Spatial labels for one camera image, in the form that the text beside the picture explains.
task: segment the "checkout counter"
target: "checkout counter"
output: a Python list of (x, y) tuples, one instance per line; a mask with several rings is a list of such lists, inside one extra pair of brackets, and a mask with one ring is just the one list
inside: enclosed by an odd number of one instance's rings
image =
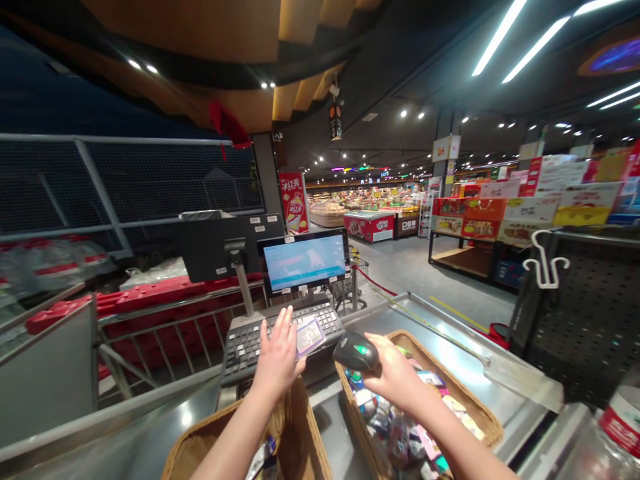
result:
[[(462, 343), (521, 360), (476, 334), (448, 313), (404, 293), (394, 298), (432, 326)], [(526, 479), (552, 479), (576, 439), (591, 422), (581, 404), (551, 413), (530, 399), (492, 383), (474, 357), (403, 315), (392, 304), (377, 305), (342, 317), (346, 330), (385, 335), (406, 330), (456, 375), (505, 430), (494, 449), (500, 460)], [(326, 448), (333, 478), (368, 479), (371, 473), (350, 433), (342, 386), (331, 358), (333, 348), (312, 355), (303, 379)], [(170, 449), (192, 425), (235, 399), (220, 388), (220, 365), (92, 413), (27, 440), (0, 449), (0, 477), (18, 479), (158, 479)]]

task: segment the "screen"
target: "screen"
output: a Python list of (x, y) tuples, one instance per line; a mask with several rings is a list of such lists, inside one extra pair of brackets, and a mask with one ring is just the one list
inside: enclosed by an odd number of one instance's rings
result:
[(342, 235), (265, 247), (265, 260), (273, 291), (346, 272)]

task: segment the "keyboard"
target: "keyboard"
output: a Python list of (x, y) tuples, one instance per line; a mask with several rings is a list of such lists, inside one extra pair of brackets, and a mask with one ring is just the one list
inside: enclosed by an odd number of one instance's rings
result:
[[(326, 336), (322, 344), (330, 345), (342, 336), (344, 328), (331, 302), (322, 299), (309, 305), (303, 305), (293, 311), (291, 321), (300, 323), (313, 315)], [(271, 338), (278, 316), (267, 318), (267, 336)], [(229, 330), (225, 344), (222, 385), (244, 380), (255, 373), (260, 358), (260, 324), (262, 320)]]

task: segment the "woven basket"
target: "woven basket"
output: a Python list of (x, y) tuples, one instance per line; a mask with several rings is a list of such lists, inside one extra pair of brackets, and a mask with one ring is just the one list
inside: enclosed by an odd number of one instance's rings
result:
[[(237, 401), (184, 432), (169, 452), (162, 479), (189, 480), (241, 402)], [(278, 402), (263, 440), (268, 435), (276, 440), (276, 453), (287, 480), (331, 478), (327, 452), (302, 378), (298, 377)]]
[[(422, 368), (437, 373), (438, 376), (446, 382), (447, 389), (451, 396), (465, 406), (469, 416), (476, 422), (480, 430), (484, 432), (485, 439), (483, 443), (488, 448), (493, 448), (502, 440), (505, 432), (493, 412), (486, 408), (442, 363), (436, 360), (412, 334), (404, 330), (398, 330), (388, 334), (387, 338), (395, 345), (399, 345), (412, 352), (413, 358)], [(335, 364), (335, 368), (340, 376), (342, 388), (346, 393), (349, 420), (353, 426), (355, 436), (360, 443), (360, 448), (362, 448), (365, 454), (373, 478), (378, 480), (395, 479), (396, 476), (393, 473), (391, 464), (387, 460), (386, 453), (379, 450), (379, 444), (373, 441), (367, 431), (367, 424), (351, 392), (351, 386), (345, 375), (345, 368), (339, 363)]]

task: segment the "monitor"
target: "monitor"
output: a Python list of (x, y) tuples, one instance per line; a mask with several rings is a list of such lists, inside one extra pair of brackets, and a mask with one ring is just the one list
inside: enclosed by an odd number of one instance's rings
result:
[(244, 239), (242, 256), (245, 272), (260, 272), (256, 242), (284, 232), (282, 218), (278, 214), (181, 221), (175, 224), (174, 230), (189, 280), (194, 283), (235, 276), (225, 245), (240, 239)]
[(351, 276), (344, 228), (261, 240), (258, 256), (271, 297)]

